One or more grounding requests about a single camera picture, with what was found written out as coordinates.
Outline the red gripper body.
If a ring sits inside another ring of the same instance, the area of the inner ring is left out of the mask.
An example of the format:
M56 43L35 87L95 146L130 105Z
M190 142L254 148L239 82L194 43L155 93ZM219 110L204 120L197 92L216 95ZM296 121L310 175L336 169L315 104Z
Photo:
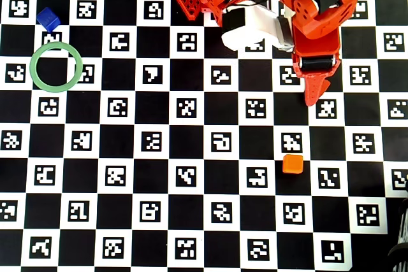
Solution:
M300 78L328 78L340 65L340 34L335 29L320 38L307 38L293 28L293 68Z

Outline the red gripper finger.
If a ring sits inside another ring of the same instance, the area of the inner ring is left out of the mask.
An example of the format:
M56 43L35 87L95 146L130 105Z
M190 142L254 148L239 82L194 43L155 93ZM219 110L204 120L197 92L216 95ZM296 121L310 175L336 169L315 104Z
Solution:
M327 73L302 75L302 78L305 79L304 97L307 106L315 105L318 99L326 92L330 86L330 81L327 79L328 77L329 74Z

